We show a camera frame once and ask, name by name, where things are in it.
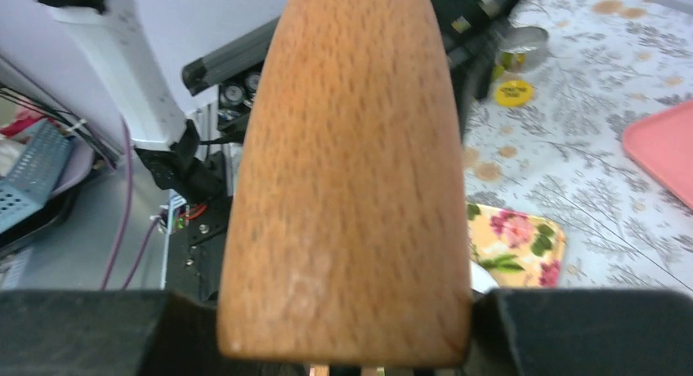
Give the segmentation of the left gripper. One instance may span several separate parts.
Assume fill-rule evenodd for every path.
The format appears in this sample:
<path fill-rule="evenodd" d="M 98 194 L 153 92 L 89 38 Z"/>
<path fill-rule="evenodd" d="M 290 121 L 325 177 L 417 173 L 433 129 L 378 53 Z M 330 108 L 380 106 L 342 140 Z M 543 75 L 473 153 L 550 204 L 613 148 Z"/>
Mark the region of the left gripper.
<path fill-rule="evenodd" d="M 499 46 L 522 0 L 431 0 L 448 56 L 463 137 L 472 103 L 488 97 Z"/>

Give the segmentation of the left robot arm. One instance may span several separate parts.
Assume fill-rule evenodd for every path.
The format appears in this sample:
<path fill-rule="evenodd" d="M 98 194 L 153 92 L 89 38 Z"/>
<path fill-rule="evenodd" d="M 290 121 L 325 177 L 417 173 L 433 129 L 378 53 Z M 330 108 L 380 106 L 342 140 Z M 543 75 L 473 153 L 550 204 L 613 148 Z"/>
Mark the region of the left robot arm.
<path fill-rule="evenodd" d="M 156 185 L 198 203 L 225 192 L 197 159 L 199 134 L 170 97 L 134 0 L 35 0 L 65 24 L 127 124 L 133 148 Z M 487 96 L 494 58 L 521 0 L 431 0 L 452 77 L 458 122 Z"/>

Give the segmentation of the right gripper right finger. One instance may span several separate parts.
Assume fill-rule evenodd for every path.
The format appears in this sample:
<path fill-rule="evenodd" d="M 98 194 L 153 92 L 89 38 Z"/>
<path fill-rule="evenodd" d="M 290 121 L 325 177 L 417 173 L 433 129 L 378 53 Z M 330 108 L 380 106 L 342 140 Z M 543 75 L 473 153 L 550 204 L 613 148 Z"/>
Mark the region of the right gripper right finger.
<path fill-rule="evenodd" d="M 692 299 L 667 289 L 494 289 L 467 375 L 690 375 Z"/>

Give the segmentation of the floral cutting board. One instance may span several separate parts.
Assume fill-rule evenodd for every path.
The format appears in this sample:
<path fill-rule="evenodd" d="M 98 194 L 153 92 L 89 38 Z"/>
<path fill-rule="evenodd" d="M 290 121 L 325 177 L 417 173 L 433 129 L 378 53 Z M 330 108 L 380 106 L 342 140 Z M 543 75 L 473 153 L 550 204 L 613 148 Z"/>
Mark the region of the floral cutting board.
<path fill-rule="evenodd" d="M 557 223 L 483 204 L 467 205 L 470 260 L 501 286 L 556 288 L 566 250 Z"/>

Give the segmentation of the pink plastic tray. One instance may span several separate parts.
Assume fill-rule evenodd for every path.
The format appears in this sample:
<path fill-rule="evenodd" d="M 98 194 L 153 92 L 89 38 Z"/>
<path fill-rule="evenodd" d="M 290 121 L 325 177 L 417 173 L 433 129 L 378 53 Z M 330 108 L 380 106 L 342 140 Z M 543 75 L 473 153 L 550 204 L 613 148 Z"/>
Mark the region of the pink plastic tray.
<path fill-rule="evenodd" d="M 692 207 L 692 102 L 687 101 L 626 127 L 622 145 L 638 166 Z"/>

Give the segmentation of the wooden double-ended roller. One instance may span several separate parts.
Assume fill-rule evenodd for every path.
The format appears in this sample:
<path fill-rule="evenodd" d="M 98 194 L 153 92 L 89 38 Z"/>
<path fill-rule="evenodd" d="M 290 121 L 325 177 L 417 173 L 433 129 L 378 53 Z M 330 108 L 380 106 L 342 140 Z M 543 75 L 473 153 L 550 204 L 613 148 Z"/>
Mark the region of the wooden double-ended roller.
<path fill-rule="evenodd" d="M 221 353 L 460 364 L 472 306 L 461 153 L 430 0 L 288 0 L 239 166 Z"/>

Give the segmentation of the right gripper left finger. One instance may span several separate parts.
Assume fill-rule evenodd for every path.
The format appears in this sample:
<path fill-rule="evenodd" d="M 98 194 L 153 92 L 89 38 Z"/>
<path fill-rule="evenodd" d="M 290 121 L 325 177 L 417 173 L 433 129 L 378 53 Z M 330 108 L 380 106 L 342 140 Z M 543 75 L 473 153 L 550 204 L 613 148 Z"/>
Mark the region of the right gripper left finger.
<path fill-rule="evenodd" d="M 220 375 L 215 323 L 168 291 L 6 291 L 1 373 Z"/>

